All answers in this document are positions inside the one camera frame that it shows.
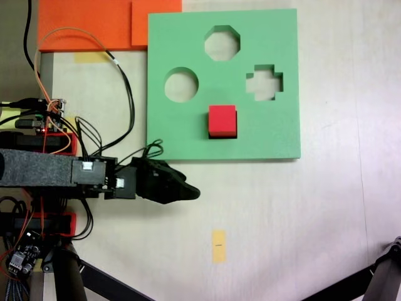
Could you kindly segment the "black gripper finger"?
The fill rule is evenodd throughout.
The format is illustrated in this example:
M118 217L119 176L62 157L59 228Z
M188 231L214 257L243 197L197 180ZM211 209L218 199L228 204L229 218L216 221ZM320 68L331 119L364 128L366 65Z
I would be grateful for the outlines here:
M164 181L170 179L179 181L181 183L185 183L187 177L182 172L174 169L173 167L169 166L165 161L157 161L157 174L158 177L163 179Z
M149 189L146 199L159 204L170 204L176 201L195 200L200 195L199 189L186 183L162 183Z

